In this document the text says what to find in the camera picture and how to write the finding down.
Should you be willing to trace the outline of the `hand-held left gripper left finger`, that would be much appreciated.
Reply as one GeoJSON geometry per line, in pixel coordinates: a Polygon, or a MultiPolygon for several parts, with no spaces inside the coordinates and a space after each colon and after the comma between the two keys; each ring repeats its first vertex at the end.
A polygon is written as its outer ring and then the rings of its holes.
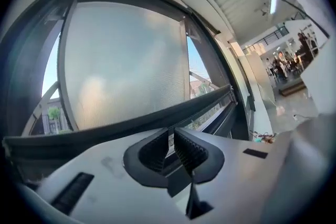
{"type": "Polygon", "coordinates": [[[104,142],[47,177],[37,195],[69,223],[189,223],[159,173],[166,129],[104,142]]]}

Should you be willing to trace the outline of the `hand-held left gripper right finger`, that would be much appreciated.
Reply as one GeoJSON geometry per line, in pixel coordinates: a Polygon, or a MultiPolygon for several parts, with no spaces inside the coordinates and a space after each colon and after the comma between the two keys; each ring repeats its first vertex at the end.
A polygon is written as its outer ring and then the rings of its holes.
{"type": "Polygon", "coordinates": [[[206,160],[192,171],[190,200],[205,212],[191,218],[174,213],[174,223],[268,223],[270,198],[288,153],[290,135],[273,144],[235,140],[186,128],[175,137],[200,146],[206,160]]]}

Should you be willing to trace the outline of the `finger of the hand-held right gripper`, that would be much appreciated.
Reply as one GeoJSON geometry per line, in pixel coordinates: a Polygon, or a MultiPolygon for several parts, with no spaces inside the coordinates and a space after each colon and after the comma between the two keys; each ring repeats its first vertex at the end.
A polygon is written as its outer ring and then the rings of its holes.
{"type": "Polygon", "coordinates": [[[261,223],[317,223],[334,180],[334,115],[305,120],[288,134],[284,164],[261,223]]]}

